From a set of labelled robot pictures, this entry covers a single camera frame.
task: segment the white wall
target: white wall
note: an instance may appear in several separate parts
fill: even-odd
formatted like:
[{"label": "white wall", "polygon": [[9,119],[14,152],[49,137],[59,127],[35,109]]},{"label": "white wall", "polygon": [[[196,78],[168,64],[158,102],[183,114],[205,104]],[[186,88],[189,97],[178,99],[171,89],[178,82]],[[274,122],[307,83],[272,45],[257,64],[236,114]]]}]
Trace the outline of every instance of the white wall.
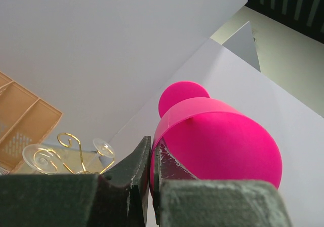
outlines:
[{"label": "white wall", "polygon": [[324,116],[324,45],[247,7],[212,39],[222,44],[247,21],[256,38],[261,72]]}]

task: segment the pink object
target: pink object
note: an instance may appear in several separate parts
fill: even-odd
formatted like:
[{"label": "pink object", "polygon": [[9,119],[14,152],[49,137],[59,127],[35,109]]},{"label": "pink object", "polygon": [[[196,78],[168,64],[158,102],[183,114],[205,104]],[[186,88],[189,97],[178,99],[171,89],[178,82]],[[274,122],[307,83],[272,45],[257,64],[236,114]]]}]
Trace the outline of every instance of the pink object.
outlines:
[{"label": "pink object", "polygon": [[[282,162],[271,135],[193,82],[169,86],[159,101],[162,116],[152,152],[164,138],[169,151],[199,179],[254,179],[279,187]],[[150,184],[153,187],[154,157]]]}]

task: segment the gold wire hook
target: gold wire hook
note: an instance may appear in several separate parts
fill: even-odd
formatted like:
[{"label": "gold wire hook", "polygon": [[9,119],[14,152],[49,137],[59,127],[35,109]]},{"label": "gold wire hook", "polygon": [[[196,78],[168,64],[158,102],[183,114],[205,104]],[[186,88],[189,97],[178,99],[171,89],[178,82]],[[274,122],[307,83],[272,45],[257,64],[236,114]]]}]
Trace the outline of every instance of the gold wire hook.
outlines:
[{"label": "gold wire hook", "polygon": [[[66,135],[66,136],[69,136],[69,137],[71,137],[71,138],[73,138],[73,139],[75,139],[77,142],[78,142],[78,144],[79,144],[79,152],[80,152],[80,161],[81,161],[81,165],[82,165],[82,169],[83,169],[83,171],[82,171],[82,173],[83,174],[94,174],[93,172],[90,172],[90,171],[87,171],[86,170],[86,167],[85,167],[85,165],[84,165],[84,162],[83,162],[83,154],[82,154],[82,147],[81,147],[81,142],[80,142],[80,140],[77,138],[77,137],[75,137],[74,135],[72,135],[72,134],[70,134],[70,133],[67,133],[67,132],[62,132],[62,133],[59,133],[58,135],[57,135],[57,140],[59,141],[59,143],[62,145],[62,146],[64,146],[64,147],[67,147],[67,148],[69,148],[69,147],[72,147],[72,142],[71,142],[71,138],[69,138],[68,139],[68,144],[65,144],[62,140],[61,140],[61,136],[62,135]],[[113,164],[114,164],[114,162],[115,162],[115,156],[114,156],[114,152],[112,151],[112,150],[110,150],[109,148],[107,148],[108,150],[109,150],[109,152],[111,153],[111,154],[113,154],[113,159],[112,159],[112,162],[105,168],[105,169],[103,169],[99,174],[101,175],[101,174],[103,174],[104,172],[106,172]],[[65,169],[67,169],[71,174],[77,174],[77,173],[75,173],[75,172],[73,172],[64,162],[63,162],[63,160],[62,160],[62,158],[60,157],[60,155],[58,154],[58,153],[56,153],[52,148],[39,148],[35,153],[34,153],[34,155],[33,155],[33,160],[34,160],[34,162],[36,162],[36,155],[37,154],[39,154],[39,153],[41,153],[41,152],[48,152],[48,153],[53,153],[61,162],[62,162],[62,164],[63,164],[63,166],[65,167]],[[101,156],[105,156],[104,154],[102,154],[99,150],[97,150],[97,153],[99,154],[99,155],[101,155]],[[50,160],[50,163],[51,163],[51,165],[55,168],[55,172],[57,173],[58,172],[58,167],[54,164],[54,162],[52,161],[52,160]],[[40,171],[41,173],[43,173],[43,174],[48,174],[48,173],[46,173],[43,169],[41,169],[40,167],[38,167],[36,164],[34,164],[34,166],[38,169],[38,171]]]},{"label": "gold wire hook", "polygon": [[[33,157],[33,160],[34,162],[36,162],[36,155],[40,152],[49,152],[49,153],[53,153],[63,164],[63,166],[65,167],[65,169],[67,169],[70,173],[72,174],[75,174],[62,160],[62,158],[53,150],[53,149],[46,149],[46,148],[40,148],[39,150],[37,150],[35,153],[34,153],[34,157]],[[55,168],[55,171],[58,172],[58,169],[57,169],[57,166],[53,163],[53,161],[50,160],[50,163],[51,165]],[[46,174],[46,172],[44,172],[43,169],[41,169],[40,167],[38,167],[36,164],[34,164],[35,167],[42,173]]]},{"label": "gold wire hook", "polygon": [[61,137],[62,135],[67,135],[67,136],[69,136],[69,137],[72,137],[73,139],[75,139],[75,140],[78,142],[78,144],[79,144],[79,152],[80,152],[80,160],[81,160],[81,166],[82,166],[82,169],[83,169],[83,173],[84,173],[84,174],[89,173],[89,172],[86,170],[86,167],[85,167],[85,165],[84,165],[84,163],[83,163],[82,147],[81,147],[81,142],[80,142],[80,140],[79,140],[76,136],[74,136],[74,135],[72,135],[72,134],[70,134],[70,133],[67,133],[67,132],[61,132],[61,133],[59,133],[59,134],[57,135],[57,140],[58,140],[59,143],[60,143],[62,146],[64,146],[64,147],[71,147],[71,146],[72,146],[72,143],[71,143],[71,138],[69,138],[69,140],[68,140],[69,145],[67,145],[67,144],[65,144],[64,142],[62,142],[62,140],[60,139],[60,137]]}]

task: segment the pink ball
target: pink ball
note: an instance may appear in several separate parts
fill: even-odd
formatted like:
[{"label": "pink ball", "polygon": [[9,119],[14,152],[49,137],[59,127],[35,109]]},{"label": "pink ball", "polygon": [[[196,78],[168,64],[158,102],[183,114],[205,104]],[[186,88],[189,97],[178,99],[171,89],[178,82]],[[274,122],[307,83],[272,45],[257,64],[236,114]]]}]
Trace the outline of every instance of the pink ball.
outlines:
[{"label": "pink ball", "polygon": [[[164,138],[169,151],[199,179],[263,180],[279,187],[281,155],[257,122],[212,99],[193,82],[169,86],[159,101],[161,121],[153,149]],[[153,186],[154,157],[151,161]]]}]

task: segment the white backdrop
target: white backdrop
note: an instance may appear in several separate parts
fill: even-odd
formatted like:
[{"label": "white backdrop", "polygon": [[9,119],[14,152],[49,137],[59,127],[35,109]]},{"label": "white backdrop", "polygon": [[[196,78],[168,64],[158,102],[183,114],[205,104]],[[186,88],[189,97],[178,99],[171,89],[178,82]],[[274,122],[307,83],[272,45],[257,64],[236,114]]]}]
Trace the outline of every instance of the white backdrop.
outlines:
[{"label": "white backdrop", "polygon": [[246,2],[0,0],[0,70],[64,113],[48,143],[93,149]]}]

